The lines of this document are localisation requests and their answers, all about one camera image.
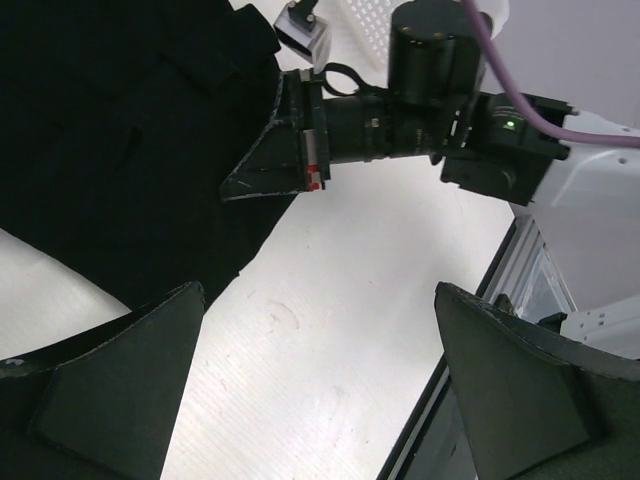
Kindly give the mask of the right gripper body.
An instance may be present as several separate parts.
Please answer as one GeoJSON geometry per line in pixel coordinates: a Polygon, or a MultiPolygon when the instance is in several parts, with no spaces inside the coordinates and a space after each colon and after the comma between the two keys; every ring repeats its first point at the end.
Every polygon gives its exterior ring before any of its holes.
{"type": "Polygon", "coordinates": [[[305,82],[311,102],[304,188],[324,188],[333,164],[428,155],[462,143],[485,71],[459,1],[409,1],[391,15],[387,85],[329,63],[305,82]]]}

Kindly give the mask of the black daisy print t-shirt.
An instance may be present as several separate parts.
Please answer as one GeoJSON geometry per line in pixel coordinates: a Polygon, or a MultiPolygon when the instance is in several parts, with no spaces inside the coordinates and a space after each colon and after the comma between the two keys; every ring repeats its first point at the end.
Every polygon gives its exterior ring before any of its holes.
{"type": "Polygon", "coordinates": [[[129,308],[211,304],[287,197],[222,201],[266,126],[279,42],[227,1],[1,5],[1,227],[129,308]]]}

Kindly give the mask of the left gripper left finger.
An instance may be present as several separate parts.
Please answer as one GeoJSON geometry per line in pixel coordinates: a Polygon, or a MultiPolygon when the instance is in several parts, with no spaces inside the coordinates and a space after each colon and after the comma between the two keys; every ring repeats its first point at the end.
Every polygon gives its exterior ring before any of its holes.
{"type": "Polygon", "coordinates": [[[203,289],[187,283],[2,360],[2,478],[160,478],[203,316],[203,289]]]}

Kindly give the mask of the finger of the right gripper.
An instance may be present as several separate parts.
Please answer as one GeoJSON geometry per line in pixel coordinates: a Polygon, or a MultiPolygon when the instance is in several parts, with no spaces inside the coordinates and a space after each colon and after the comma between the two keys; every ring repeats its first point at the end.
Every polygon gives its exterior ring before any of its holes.
{"type": "Polygon", "coordinates": [[[222,182],[220,197],[296,195],[323,190],[329,179],[322,77],[311,69],[283,72],[267,125],[222,182]]]}

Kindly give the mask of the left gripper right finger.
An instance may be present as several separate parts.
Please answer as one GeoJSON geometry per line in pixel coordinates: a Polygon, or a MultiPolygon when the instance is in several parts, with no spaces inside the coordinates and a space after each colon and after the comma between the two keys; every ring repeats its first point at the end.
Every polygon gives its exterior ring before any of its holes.
{"type": "Polygon", "coordinates": [[[636,479],[639,364],[451,284],[435,312],[481,479],[636,479]]]}

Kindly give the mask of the white plastic basket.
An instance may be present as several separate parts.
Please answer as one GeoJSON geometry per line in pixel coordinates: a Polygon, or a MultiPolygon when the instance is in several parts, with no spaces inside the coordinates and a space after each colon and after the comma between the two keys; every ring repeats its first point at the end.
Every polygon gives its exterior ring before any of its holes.
{"type": "Polygon", "coordinates": [[[402,4],[404,1],[395,0],[331,1],[333,57],[385,72],[391,16],[402,4]]]}

